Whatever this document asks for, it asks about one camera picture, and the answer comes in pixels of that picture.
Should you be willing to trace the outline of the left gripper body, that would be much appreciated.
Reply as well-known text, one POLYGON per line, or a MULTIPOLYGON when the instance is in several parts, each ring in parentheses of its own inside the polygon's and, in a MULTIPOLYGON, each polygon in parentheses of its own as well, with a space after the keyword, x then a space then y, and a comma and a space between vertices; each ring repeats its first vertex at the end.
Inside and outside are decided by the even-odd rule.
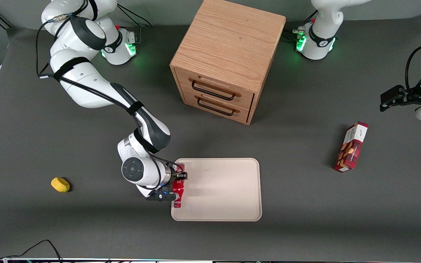
POLYGON ((421 87, 419 85, 414 88, 403 88, 405 97, 402 106, 420 105, 421 106, 421 87))

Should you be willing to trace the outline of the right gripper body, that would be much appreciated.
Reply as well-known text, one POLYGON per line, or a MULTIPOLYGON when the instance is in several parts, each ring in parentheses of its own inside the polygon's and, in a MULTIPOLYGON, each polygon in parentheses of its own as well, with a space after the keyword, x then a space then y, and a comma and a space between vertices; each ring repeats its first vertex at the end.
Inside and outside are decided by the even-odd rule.
POLYGON ((173 193, 172 185, 174 181, 173 173, 176 172, 176 167, 169 163, 158 163, 161 180, 159 183, 160 188, 157 190, 158 194, 173 193))

